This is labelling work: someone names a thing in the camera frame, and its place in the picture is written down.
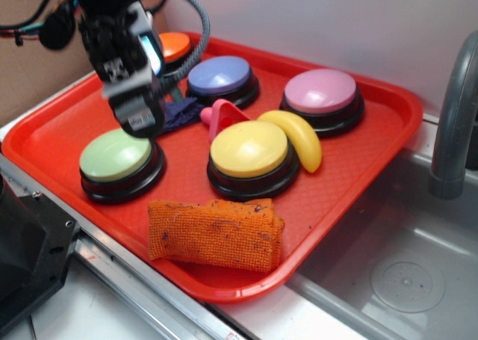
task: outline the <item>green button top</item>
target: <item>green button top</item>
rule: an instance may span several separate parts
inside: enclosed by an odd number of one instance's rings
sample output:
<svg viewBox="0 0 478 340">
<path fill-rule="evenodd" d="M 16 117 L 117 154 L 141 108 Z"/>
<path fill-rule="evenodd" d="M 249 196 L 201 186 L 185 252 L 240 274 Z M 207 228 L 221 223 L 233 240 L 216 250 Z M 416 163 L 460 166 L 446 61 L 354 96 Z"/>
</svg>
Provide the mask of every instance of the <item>green button top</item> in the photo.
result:
<svg viewBox="0 0 478 340">
<path fill-rule="evenodd" d="M 80 157 L 80 168 L 94 182 L 113 182 L 130 176 L 146 163 L 152 145 L 122 129 L 109 131 L 93 140 Z"/>
</svg>

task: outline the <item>white wall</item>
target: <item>white wall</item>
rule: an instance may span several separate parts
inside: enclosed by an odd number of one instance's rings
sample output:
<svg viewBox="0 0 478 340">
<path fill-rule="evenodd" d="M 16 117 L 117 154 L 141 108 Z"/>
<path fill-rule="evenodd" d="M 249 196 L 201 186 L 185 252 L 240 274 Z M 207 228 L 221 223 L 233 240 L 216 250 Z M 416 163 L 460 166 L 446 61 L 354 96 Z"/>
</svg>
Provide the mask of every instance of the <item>white wall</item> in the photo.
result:
<svg viewBox="0 0 478 340">
<path fill-rule="evenodd" d="M 370 76 L 416 95 L 438 116 L 478 0 L 200 0 L 212 35 Z M 200 31 L 183 0 L 169 0 L 170 29 Z"/>
</svg>

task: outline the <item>toy banana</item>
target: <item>toy banana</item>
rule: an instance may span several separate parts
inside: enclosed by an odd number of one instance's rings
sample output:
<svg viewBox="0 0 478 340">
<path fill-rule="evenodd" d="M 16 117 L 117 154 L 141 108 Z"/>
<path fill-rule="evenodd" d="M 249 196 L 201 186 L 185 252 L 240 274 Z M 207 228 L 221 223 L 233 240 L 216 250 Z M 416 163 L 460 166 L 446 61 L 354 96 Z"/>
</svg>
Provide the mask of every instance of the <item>toy banana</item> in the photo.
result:
<svg viewBox="0 0 478 340">
<path fill-rule="evenodd" d="M 258 120 L 270 122 L 280 127 L 291 140 L 300 163 L 313 173 L 322 162 L 322 147 L 314 129 L 302 117 L 287 111 L 268 111 Z"/>
</svg>

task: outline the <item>sink basin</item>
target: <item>sink basin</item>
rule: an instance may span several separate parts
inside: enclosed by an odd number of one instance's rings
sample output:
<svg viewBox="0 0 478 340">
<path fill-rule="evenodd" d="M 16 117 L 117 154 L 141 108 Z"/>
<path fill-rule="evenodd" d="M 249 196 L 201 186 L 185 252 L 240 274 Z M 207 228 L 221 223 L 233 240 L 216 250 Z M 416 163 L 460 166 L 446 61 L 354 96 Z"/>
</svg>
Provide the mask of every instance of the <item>sink basin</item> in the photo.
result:
<svg viewBox="0 0 478 340">
<path fill-rule="evenodd" d="M 368 339 L 475 339 L 478 178 L 444 201 L 402 151 L 288 283 Z"/>
</svg>

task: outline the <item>cable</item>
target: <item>cable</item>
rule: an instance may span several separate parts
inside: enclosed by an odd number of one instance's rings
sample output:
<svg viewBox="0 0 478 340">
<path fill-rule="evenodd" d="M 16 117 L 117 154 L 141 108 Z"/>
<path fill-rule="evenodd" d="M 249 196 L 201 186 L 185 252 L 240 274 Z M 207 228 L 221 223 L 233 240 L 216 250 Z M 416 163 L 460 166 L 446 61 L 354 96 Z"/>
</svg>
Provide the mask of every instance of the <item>cable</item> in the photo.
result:
<svg viewBox="0 0 478 340">
<path fill-rule="evenodd" d="M 43 26 L 43 23 L 38 22 L 36 24 L 31 24 L 31 25 L 25 26 L 24 28 L 19 28 L 16 30 L 0 30 L 0 37 L 14 38 L 16 35 L 19 35 L 21 37 L 35 36 L 40 33 L 42 26 Z"/>
<path fill-rule="evenodd" d="M 37 333 L 35 332 L 35 326 L 33 325 L 33 318 L 31 317 L 31 314 L 30 314 L 29 318 L 30 318 L 30 327 L 31 327 L 31 332 L 32 332 L 32 335 L 33 335 L 33 339 L 37 340 Z"/>
<path fill-rule="evenodd" d="M 30 19 L 25 20 L 24 22 L 19 22 L 18 24 L 13 25 L 0 25 L 0 30 L 15 30 L 18 28 L 22 28 L 24 26 L 28 26 L 37 20 L 42 12 L 45 10 L 46 5 L 49 3 L 50 0 L 42 0 L 42 3 L 38 7 L 37 11 L 30 17 Z"/>
<path fill-rule="evenodd" d="M 209 16 L 205 8 L 198 0 L 186 0 L 198 12 L 202 22 L 202 36 L 198 44 L 191 52 L 186 61 L 179 67 L 178 71 L 169 78 L 162 78 L 160 80 L 162 86 L 162 96 L 167 95 L 183 78 L 187 76 L 189 71 L 199 62 L 202 53 L 205 51 L 209 42 L 209 35 L 211 33 L 211 26 L 209 23 Z"/>
<path fill-rule="evenodd" d="M 149 8 L 148 11 L 149 11 L 151 14 L 154 15 L 155 13 L 157 13 L 159 10 L 161 10 L 161 9 L 163 8 L 164 4 L 166 4 L 166 1 L 167 1 L 167 0 L 161 0 L 161 1 L 159 2 L 159 4 L 157 4 L 157 5 L 154 6 L 154 7 Z"/>
</svg>

